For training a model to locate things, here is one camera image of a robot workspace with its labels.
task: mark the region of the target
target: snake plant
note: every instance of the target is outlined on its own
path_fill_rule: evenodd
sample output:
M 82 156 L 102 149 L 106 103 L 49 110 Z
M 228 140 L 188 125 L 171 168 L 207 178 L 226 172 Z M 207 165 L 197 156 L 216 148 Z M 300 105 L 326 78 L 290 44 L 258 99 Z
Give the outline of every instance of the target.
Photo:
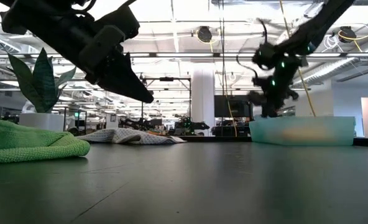
M 64 83 L 72 79 L 76 72 L 76 67 L 61 74 L 55 80 L 52 57 L 48 58 L 45 49 L 40 51 L 36 60 L 34 71 L 17 57 L 8 54 L 12 72 L 16 75 L 22 94 L 35 106 L 38 113 L 51 113 L 57 103 Z

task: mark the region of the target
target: white plant pot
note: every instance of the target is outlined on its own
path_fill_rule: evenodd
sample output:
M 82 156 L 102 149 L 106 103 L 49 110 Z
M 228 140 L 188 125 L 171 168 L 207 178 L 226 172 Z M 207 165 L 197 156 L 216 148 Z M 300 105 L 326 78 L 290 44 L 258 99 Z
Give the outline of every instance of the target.
M 20 125 L 50 131 L 63 131 L 64 115 L 51 113 L 22 113 Z

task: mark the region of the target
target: ceiling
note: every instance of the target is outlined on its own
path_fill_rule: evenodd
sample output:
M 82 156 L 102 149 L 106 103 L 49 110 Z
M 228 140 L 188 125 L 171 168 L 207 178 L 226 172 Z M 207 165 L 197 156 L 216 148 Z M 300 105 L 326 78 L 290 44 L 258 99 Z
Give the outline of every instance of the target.
M 90 10 L 96 19 L 117 9 L 124 1 L 122 0 L 97 0 L 95 6 Z M 324 42 L 320 45 L 317 52 L 358 52 L 353 43 L 337 44 L 337 39 L 330 38 L 330 34 L 334 30 L 338 30 L 341 26 L 351 26 L 356 31 L 358 37 L 366 37 L 359 41 L 361 48 L 368 43 L 368 1 L 358 1 L 357 4 L 366 4 L 366 6 L 353 6 L 346 11 L 343 16 L 332 26 L 327 33 Z M 304 13 L 310 8 L 312 1 L 284 1 L 283 8 L 291 29 L 295 29 L 299 24 L 305 22 Z M 125 52 L 142 53 L 142 52 L 170 52 L 170 53 L 209 53 L 222 52 L 222 45 L 219 33 L 220 18 L 224 17 L 224 36 L 225 36 L 225 52 L 241 53 L 254 52 L 259 44 L 264 41 L 262 36 L 263 27 L 257 21 L 262 18 L 267 21 L 268 41 L 277 43 L 285 39 L 286 31 L 283 22 L 282 12 L 278 1 L 235 1 L 226 0 L 224 10 L 217 5 L 217 0 L 138 0 L 131 5 L 131 9 L 140 21 L 140 33 L 131 40 L 125 41 L 122 45 Z M 0 11 L 7 10 L 7 7 L 0 4 Z M 213 34 L 213 44 L 204 44 L 196 37 L 196 32 L 200 26 L 208 26 Z M 27 52 L 34 52 L 44 47 L 49 54 L 56 53 L 54 49 L 48 47 L 40 39 L 28 35 L 17 36 L 5 34 L 0 26 L 0 39 L 11 43 L 13 46 L 21 47 Z M 69 62 L 54 61 L 55 72 L 62 73 L 72 68 Z M 244 64 L 256 69 L 261 75 L 268 75 L 260 70 L 256 65 L 250 62 L 249 58 L 242 60 Z M 309 68 L 311 70 L 324 62 L 325 59 L 310 60 Z M 6 60 L 0 59 L 0 67 L 6 66 Z M 221 83 L 223 63 L 220 58 L 134 58 L 133 70 L 138 76 L 142 75 L 146 78 L 159 77 L 177 77 L 190 78 L 193 71 L 194 63 L 213 63 L 216 75 L 216 92 L 221 94 Z M 246 94 L 246 88 L 252 88 L 251 78 L 254 75 L 246 68 L 239 66 L 235 60 L 225 62 L 228 87 L 242 88 L 242 91 L 233 91 L 233 94 Z M 83 79 L 84 74 L 78 70 L 74 79 Z M 361 82 L 364 77 L 354 78 L 349 82 Z M 87 82 L 70 82 L 70 88 L 97 88 L 91 86 Z M 0 83 L 0 88 L 17 88 L 16 83 Z M 186 113 L 188 110 L 189 93 L 186 90 L 186 83 L 179 81 L 174 82 L 153 82 L 149 88 L 154 91 L 154 97 L 159 103 L 147 105 L 147 113 L 163 113 L 175 114 Z M 157 91 L 160 88 L 175 88 L 178 91 Z M 108 110 L 119 109 L 123 113 L 131 113 L 134 109 L 140 108 L 140 103 L 132 99 L 115 95 L 113 93 L 105 93 L 101 90 L 88 91 L 94 95 L 94 99 L 100 102 L 109 100 L 110 106 Z M 82 103 L 89 102 L 87 93 L 83 91 L 66 91 L 64 96 L 72 98 L 72 101 Z

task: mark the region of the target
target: black robotic arm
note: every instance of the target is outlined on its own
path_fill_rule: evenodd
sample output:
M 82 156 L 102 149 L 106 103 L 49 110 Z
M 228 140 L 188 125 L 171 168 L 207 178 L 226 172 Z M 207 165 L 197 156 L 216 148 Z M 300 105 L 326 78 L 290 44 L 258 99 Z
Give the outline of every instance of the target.
M 10 7 L 7 12 L 1 12 L 3 31 L 23 35 L 30 30 L 83 70 L 90 83 L 151 103 L 154 98 L 132 71 L 130 55 L 123 55 L 120 45 L 135 37 L 140 27 L 129 4 L 94 21 L 88 13 L 71 8 L 87 1 L 0 0 Z
M 303 65 L 301 56 L 312 54 L 329 28 L 352 6 L 355 0 L 329 0 L 322 10 L 312 19 L 302 24 L 286 41 L 278 45 L 268 42 L 260 45 L 252 61 L 263 70 L 275 69 L 267 78 L 256 76 L 254 85 L 260 86 L 263 94 L 249 93 L 249 101 L 263 107 L 263 117 L 274 117 L 276 111 L 284 105 L 288 96 L 293 99 L 290 85 L 299 67 Z

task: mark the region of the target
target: yellow cable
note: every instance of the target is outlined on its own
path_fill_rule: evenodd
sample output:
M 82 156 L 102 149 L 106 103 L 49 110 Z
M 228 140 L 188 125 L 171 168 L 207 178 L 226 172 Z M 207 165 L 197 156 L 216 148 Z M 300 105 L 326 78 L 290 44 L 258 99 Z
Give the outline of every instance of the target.
M 217 37 L 217 39 L 215 39 L 213 42 L 203 42 L 201 39 L 199 39 L 199 37 L 198 37 L 198 32 L 199 32 L 199 30 L 197 30 L 196 32 L 195 32 L 195 35 L 196 35 L 196 38 L 202 43 L 202 44 L 214 44 L 214 43 L 216 43 L 217 41 L 219 41 L 220 40 L 220 35 L 221 35 L 221 32 L 220 32 L 220 30 L 219 30 L 219 36 Z
M 213 43 L 210 42 L 210 50 L 211 52 L 213 53 Z M 227 99 L 227 104 L 228 104 L 228 111 L 229 111 L 229 115 L 231 116 L 231 119 L 232 119 L 232 124 L 234 125 L 234 130 L 235 130 L 235 137 L 237 137 L 237 131 L 236 131 L 236 125 L 235 125 L 235 120 L 234 120 L 234 117 L 232 116 L 232 112 L 231 112 L 231 106 L 229 105 L 229 100 L 228 100 L 228 91 L 227 91 L 227 88 L 226 88 L 226 99 Z
M 345 36 L 341 35 L 341 32 L 342 32 L 342 30 L 338 32 L 338 36 L 341 37 L 341 38 L 344 38 L 346 40 L 362 40 L 362 39 L 368 38 L 368 35 L 360 37 L 360 38 L 349 38 L 349 37 L 345 37 Z
M 359 50 L 360 52 L 362 52 L 362 49 L 361 49 L 361 47 L 359 46 L 359 44 L 357 43 L 357 41 L 356 41 L 356 40 L 354 40 L 354 43 L 356 44 L 356 46 L 357 46 L 358 50 Z
M 289 26 L 288 26 L 288 22 L 287 22 L 286 17 L 285 17 L 285 13 L 283 11 L 282 0 L 279 0 L 279 4 L 280 4 L 282 15 L 283 15 L 283 20 L 285 21 L 285 27 L 286 27 L 286 31 L 288 32 L 288 37 L 290 37 Z M 300 68 L 298 69 L 298 73 L 300 75 L 301 83 L 303 84 L 304 90 L 306 91 L 306 95 L 307 95 L 308 103 L 310 104 L 311 112 L 313 113 L 314 116 L 316 116 L 314 106 L 313 106 L 313 103 L 311 101 L 310 94 L 308 93 L 308 88 L 306 86 L 306 83 L 304 82 L 303 73 L 301 72 Z

